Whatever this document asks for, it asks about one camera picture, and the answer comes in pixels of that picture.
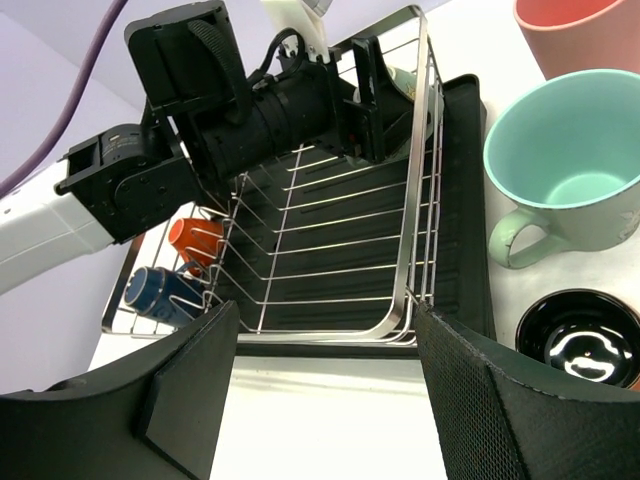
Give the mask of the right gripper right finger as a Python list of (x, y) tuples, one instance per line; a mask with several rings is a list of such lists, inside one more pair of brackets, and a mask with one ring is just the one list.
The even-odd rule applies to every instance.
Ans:
[(638, 478), (638, 393), (538, 363), (426, 303), (414, 327), (448, 478)]

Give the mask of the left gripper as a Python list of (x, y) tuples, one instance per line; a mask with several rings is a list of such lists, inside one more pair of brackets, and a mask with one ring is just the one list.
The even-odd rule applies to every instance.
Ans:
[(331, 125), (319, 148), (380, 164), (409, 140), (414, 101), (392, 79), (377, 37), (353, 37), (349, 46), (357, 84), (341, 78), (335, 63), (327, 68)]

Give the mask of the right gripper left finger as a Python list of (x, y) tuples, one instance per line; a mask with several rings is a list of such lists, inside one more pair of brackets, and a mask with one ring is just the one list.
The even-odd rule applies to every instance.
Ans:
[(3, 395), (2, 478), (209, 478), (239, 320), (227, 302), (103, 367)]

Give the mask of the small green mug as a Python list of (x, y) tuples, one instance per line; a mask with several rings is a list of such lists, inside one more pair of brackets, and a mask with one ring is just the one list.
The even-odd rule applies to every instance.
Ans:
[(391, 90), (386, 94), (390, 106), (395, 109), (407, 108), (409, 102), (415, 101), (417, 75), (394, 66), (387, 66), (387, 72), (393, 83)]

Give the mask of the orange floral bowl cup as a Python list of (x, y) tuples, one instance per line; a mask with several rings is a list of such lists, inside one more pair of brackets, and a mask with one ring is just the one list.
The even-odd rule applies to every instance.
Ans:
[(546, 295), (521, 317), (516, 350), (577, 378), (639, 389), (639, 313), (593, 289)]

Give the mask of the tall green mug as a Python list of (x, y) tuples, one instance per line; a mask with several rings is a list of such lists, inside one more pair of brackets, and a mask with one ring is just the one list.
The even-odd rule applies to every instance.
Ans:
[(483, 160), (516, 206), (488, 240), (501, 266), (625, 242), (639, 227), (638, 74), (582, 70), (535, 87), (495, 121)]

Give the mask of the pink plastic cup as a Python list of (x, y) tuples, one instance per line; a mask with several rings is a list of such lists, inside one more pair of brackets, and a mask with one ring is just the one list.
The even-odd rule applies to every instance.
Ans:
[(521, 0), (513, 15), (547, 80), (589, 69), (639, 71), (638, 0)]

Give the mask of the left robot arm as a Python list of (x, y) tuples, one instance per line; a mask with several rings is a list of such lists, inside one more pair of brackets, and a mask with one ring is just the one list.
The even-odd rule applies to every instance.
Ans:
[(372, 164), (410, 139), (414, 100), (388, 71), (378, 38), (348, 39), (357, 80), (338, 73), (324, 2), (272, 1), (277, 32), (246, 72), (226, 5), (202, 1), (130, 23), (125, 41), (142, 83), (142, 119), (41, 161), (84, 93), (115, 19), (114, 2), (58, 123), (1, 185), (1, 288), (10, 291), (77, 257), (126, 243), (187, 203), (213, 207), (241, 173), (309, 144)]

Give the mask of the blue cup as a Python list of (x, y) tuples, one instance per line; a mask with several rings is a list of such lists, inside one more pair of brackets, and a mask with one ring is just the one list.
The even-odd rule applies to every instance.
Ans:
[(138, 315), (174, 328), (183, 328), (210, 305), (207, 285), (193, 277), (189, 262), (177, 270), (140, 267), (130, 277), (123, 301)]

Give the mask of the black drip tray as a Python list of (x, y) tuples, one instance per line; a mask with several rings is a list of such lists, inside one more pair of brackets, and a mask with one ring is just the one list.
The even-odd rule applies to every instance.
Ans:
[(355, 168), (304, 147), (240, 175), (210, 304), (237, 304), (247, 356), (412, 358), (421, 303), (495, 333), (485, 253), (486, 109), (447, 81), (424, 156)]

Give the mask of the small orange cup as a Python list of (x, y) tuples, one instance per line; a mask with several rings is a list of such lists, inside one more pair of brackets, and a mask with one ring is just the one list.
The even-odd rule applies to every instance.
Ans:
[(168, 233), (169, 244), (179, 253), (189, 272), (200, 277), (217, 259), (224, 245), (221, 222), (200, 218), (179, 218)]

